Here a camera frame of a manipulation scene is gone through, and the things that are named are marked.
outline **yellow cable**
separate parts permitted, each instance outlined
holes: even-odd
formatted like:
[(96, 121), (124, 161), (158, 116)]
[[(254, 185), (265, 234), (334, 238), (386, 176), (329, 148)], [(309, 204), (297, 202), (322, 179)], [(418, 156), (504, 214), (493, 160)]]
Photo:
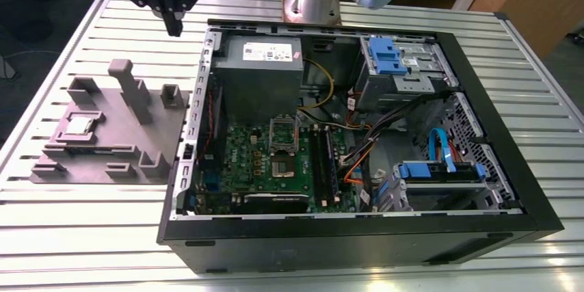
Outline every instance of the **yellow cable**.
[(320, 65), (318, 63), (316, 63), (312, 59), (305, 58), (304, 59), (306, 62), (312, 63), (326, 75), (328, 78), (328, 82), (330, 83), (330, 89), (328, 91), (328, 96), (324, 99), (322, 102), (314, 104), (314, 105), (309, 105), (309, 106), (301, 106), (298, 107), (300, 109), (316, 109), (318, 106), (322, 106), (332, 98), (332, 94), (334, 92), (334, 80), (332, 79), (332, 75), (330, 73), (326, 71), (326, 69), (322, 67), (322, 65)]

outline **sticker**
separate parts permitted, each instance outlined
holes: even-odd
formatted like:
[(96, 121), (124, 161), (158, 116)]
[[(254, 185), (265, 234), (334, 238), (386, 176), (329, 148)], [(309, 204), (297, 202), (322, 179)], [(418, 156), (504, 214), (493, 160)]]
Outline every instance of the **sticker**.
[(368, 196), (368, 194), (366, 194), (364, 189), (361, 189), (361, 192), (360, 192), (358, 196), (361, 197), (361, 200), (364, 201), (364, 203), (368, 205), (368, 202), (369, 202), (370, 198), (369, 198), (369, 196)]
[(413, 57), (412, 58), (402, 58), (401, 62), (402, 62), (404, 65), (417, 66), (417, 61), (416, 61), (416, 59)]
[(357, 102), (356, 102), (354, 98), (349, 98), (346, 100), (346, 107), (348, 107), (349, 110), (354, 111), (354, 105), (356, 104), (357, 104)]
[(377, 171), (374, 172), (374, 178), (382, 178), (385, 176), (386, 172), (381, 169), (377, 169)]
[(244, 61), (292, 62), (292, 45), (248, 42), (244, 44)]

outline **cable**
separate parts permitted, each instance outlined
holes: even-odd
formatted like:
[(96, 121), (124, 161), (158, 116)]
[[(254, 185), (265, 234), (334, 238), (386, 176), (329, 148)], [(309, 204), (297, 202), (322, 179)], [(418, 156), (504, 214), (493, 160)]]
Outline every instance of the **cable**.
[(350, 177), (350, 174), (353, 173), (354, 169), (357, 169), (357, 166), (360, 165), (360, 163), (362, 162), (362, 160), (365, 159), (366, 155), (370, 153), (373, 147), (370, 147), (366, 152), (361, 155), (361, 157), (358, 158), (357, 162), (354, 162), (353, 167), (350, 168), (350, 170), (346, 172), (345, 177), (342, 178), (342, 181), (346, 181)]
[(332, 75), (330, 75), (330, 73), (326, 71), (326, 69), (322, 67), (322, 65), (320, 65), (318, 63), (316, 63), (312, 59), (305, 58), (304, 60), (305, 60), (308, 63), (310, 63), (312, 65), (314, 65), (314, 66), (316, 66), (316, 67), (324, 72), (324, 74), (326, 75), (326, 78), (328, 78), (328, 82), (329, 82), (329, 84), (330, 84), (330, 89), (328, 90), (328, 96), (326, 96), (326, 98), (324, 99), (322, 102), (320, 102), (320, 103), (317, 103), (317, 104), (314, 104), (314, 105), (309, 105), (309, 106), (301, 106), (301, 107), (298, 107), (300, 109), (314, 109), (314, 108), (317, 108), (318, 106), (322, 106), (322, 105), (330, 100), (332, 95), (333, 95), (333, 93), (334, 93), (334, 80), (332, 79)]
[(322, 120), (318, 120), (318, 119), (316, 119), (316, 117), (314, 117), (312, 114), (309, 114), (304, 109), (298, 109), (298, 111), (302, 112), (304, 115), (305, 115), (312, 121), (314, 121), (316, 123), (326, 124), (326, 125), (329, 125), (329, 126), (336, 126), (336, 127), (340, 127), (340, 128), (342, 128), (342, 129), (348, 129), (348, 130), (360, 130), (358, 128), (353, 128), (353, 127), (342, 126), (341, 124), (337, 124), (337, 123), (334, 123), (334, 122), (325, 122), (325, 121), (322, 121)]
[(54, 55), (61, 55), (61, 53), (58, 51), (21, 51), (18, 53), (14, 54), (9, 54), (8, 56), (4, 56), (4, 59), (24, 55), (24, 54), (34, 54), (34, 53), (46, 53), (46, 54), (54, 54)]
[[(320, 103), (318, 94), (314, 94), (313, 99), (317, 103)], [(326, 108), (324, 106), (318, 107), (318, 110), (322, 111), (322, 113), (326, 115), (329, 121), (334, 121), (334, 118), (333, 118), (330, 112), (326, 110)]]

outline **floor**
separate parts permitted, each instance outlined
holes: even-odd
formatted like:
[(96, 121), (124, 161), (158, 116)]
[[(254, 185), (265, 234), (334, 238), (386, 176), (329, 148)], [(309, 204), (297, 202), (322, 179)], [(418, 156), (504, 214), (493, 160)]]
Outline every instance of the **floor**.
[[(56, 60), (56, 54), (36, 51), (60, 52), (92, 1), (53, 0), (42, 3), (53, 22), (53, 34), (42, 42), (22, 44), (0, 28), (0, 54), (6, 56), (25, 52), (8, 59), (18, 78), (13, 81), (0, 79), (0, 147)], [(584, 47), (564, 39), (544, 63), (580, 111), (584, 111)]]

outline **red wire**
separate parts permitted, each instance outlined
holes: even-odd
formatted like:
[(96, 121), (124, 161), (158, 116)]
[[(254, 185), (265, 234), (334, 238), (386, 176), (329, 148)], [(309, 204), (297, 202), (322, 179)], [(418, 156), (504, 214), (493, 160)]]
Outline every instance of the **red wire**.
[(197, 161), (201, 160), (201, 157), (204, 156), (204, 153), (206, 153), (206, 149), (209, 148), (210, 140), (212, 140), (212, 96), (209, 92), (209, 137), (206, 138), (206, 143), (204, 144), (202, 153), (197, 158)]
[(454, 144), (452, 143), (450, 140), (448, 141), (448, 147), (449, 147), (449, 150), (450, 150), (450, 152), (453, 154), (454, 161), (456, 162), (462, 162), (462, 158), (461, 158), (461, 156), (458, 154), (458, 151), (456, 150)]

